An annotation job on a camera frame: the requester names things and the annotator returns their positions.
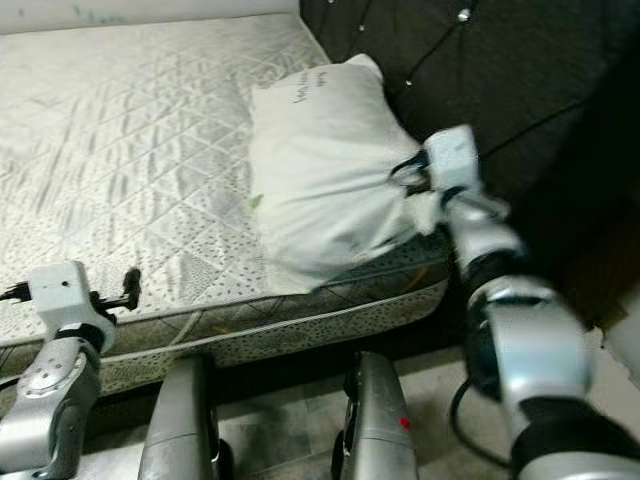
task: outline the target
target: floor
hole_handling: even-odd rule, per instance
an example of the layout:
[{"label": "floor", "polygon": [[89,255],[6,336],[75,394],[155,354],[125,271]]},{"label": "floor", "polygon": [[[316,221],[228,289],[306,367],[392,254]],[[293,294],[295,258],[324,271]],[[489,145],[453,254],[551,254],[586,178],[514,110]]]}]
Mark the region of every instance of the floor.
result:
[{"label": "floor", "polygon": [[[596,352],[592,400],[640,434],[640,392],[606,351]],[[465,377],[459,351],[418,355],[395,366],[409,408],[420,478],[506,480],[506,473],[465,450],[448,427],[449,403]],[[330,480],[331,450],[347,405],[342,381],[342,376],[331,377],[219,407],[220,433],[233,448],[236,479]],[[461,419],[473,438],[506,455],[506,432],[496,405],[469,392]],[[77,479],[136,479],[145,433],[140,427],[93,439],[87,450],[94,453],[83,457]]]}]

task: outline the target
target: bed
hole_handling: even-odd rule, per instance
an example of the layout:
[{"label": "bed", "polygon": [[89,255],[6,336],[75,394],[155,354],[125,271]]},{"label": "bed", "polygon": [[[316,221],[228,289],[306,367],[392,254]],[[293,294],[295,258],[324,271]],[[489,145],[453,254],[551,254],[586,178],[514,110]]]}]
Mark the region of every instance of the bed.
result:
[{"label": "bed", "polygon": [[[103,394],[163,378],[179,355],[219,366],[382,332],[427,317],[447,285],[441,235],[418,236],[308,295],[264,282],[247,212],[250,91],[329,62],[291,14],[5,35],[0,62],[0,285],[80,260],[116,293]],[[0,366],[41,345],[29,304],[0,303]]]}]

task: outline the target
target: white mattress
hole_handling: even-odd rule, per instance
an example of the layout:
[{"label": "white mattress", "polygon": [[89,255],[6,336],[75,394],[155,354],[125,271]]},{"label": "white mattress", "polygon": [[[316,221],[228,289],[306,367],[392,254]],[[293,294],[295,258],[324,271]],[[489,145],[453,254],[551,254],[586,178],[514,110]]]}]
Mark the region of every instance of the white mattress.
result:
[{"label": "white mattress", "polygon": [[[77,259],[93,288],[143,272],[141,314],[268,294],[246,211],[253,85],[326,62],[268,15],[7,35],[0,286]],[[0,303],[0,346],[43,332]]]}]

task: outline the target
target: black connector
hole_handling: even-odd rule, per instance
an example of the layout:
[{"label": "black connector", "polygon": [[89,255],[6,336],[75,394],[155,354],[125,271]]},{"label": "black connector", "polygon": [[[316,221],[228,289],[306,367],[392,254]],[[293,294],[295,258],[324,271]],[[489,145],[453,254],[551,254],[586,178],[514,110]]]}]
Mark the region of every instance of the black connector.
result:
[{"label": "black connector", "polygon": [[0,295],[0,301],[11,299],[19,300],[20,302],[30,301],[31,291],[29,290],[29,284],[27,282],[17,283],[13,288]]}]

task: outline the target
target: white pillow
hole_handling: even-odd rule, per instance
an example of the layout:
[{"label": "white pillow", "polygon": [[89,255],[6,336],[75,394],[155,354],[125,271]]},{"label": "white pillow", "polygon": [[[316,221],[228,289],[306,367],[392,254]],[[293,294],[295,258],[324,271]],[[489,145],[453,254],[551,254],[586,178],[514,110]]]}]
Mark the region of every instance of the white pillow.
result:
[{"label": "white pillow", "polygon": [[420,145],[366,55],[253,91],[252,207],[271,293],[307,293],[416,234],[390,170]]}]

